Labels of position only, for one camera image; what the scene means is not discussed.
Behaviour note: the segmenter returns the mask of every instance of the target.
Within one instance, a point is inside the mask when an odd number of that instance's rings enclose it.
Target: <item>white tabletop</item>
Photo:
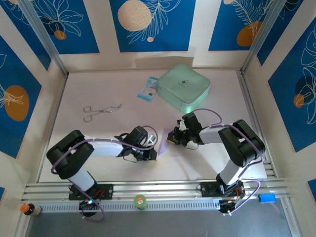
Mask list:
[[[238,82],[236,71],[197,69],[209,78],[211,89],[208,97],[198,108],[209,108],[218,112],[223,123],[250,118]],[[159,134],[156,151],[164,128],[176,126],[177,119],[184,115],[168,104],[159,95],[152,102],[137,97],[149,76],[161,77],[166,70],[106,71],[70,73],[60,104],[56,123],[49,142],[54,146],[73,130],[96,138],[111,138],[114,135],[131,132],[134,127],[150,125]],[[118,106],[111,114],[99,114],[93,121],[84,122],[86,106],[101,110]],[[216,123],[218,118],[210,112],[196,112],[202,126]],[[131,163],[116,157],[92,157],[84,164],[86,170],[97,181],[153,181],[214,179],[225,167],[229,156],[223,144],[208,144],[191,151],[182,146],[170,145],[157,161]],[[58,175],[50,173],[51,164],[45,159],[40,182],[59,182]],[[266,178],[262,164],[253,166],[244,178]]]

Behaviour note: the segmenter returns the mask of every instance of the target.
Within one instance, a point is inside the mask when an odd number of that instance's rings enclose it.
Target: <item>blue packet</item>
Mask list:
[[[144,89],[137,95],[138,98],[151,102],[157,91],[158,78],[149,77]]]

